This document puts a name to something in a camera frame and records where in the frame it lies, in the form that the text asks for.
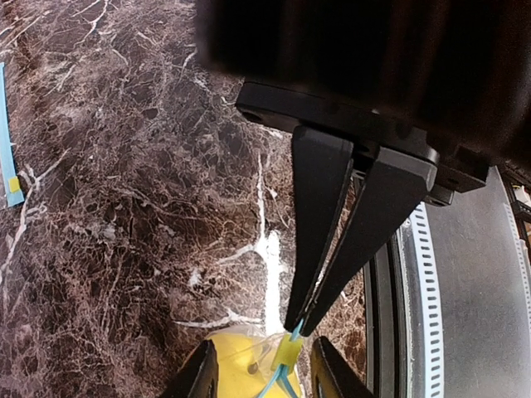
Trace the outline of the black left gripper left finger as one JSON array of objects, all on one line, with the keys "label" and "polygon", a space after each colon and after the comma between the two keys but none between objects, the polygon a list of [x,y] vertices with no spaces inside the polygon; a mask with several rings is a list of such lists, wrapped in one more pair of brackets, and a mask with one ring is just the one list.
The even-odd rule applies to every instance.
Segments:
[{"label": "black left gripper left finger", "polygon": [[215,398],[218,372],[214,343],[212,340],[203,340],[169,382],[163,398]]}]

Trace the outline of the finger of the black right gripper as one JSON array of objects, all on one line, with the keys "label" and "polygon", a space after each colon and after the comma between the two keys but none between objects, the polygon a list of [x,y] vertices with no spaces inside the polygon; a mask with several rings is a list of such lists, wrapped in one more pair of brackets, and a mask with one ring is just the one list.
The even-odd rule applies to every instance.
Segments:
[{"label": "finger of the black right gripper", "polygon": [[305,126],[291,140],[295,204],[295,274],[285,329],[308,319],[353,170],[353,143]]},{"label": "finger of the black right gripper", "polygon": [[302,318],[308,337],[345,285],[387,243],[427,195],[427,161],[389,148],[364,178],[347,225]]}]

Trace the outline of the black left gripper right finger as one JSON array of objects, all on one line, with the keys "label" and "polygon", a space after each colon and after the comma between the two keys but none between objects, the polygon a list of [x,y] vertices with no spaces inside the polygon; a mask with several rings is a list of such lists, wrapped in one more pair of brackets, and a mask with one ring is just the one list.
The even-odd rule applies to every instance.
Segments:
[{"label": "black left gripper right finger", "polygon": [[325,336],[316,338],[312,344],[310,368],[313,397],[374,397]]}]

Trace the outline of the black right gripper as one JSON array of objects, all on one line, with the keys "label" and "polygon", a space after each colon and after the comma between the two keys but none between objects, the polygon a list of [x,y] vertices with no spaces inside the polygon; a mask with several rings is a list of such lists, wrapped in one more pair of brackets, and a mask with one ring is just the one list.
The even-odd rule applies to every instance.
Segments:
[{"label": "black right gripper", "polygon": [[527,1],[198,1],[201,62],[424,129],[444,155],[530,168]]}]

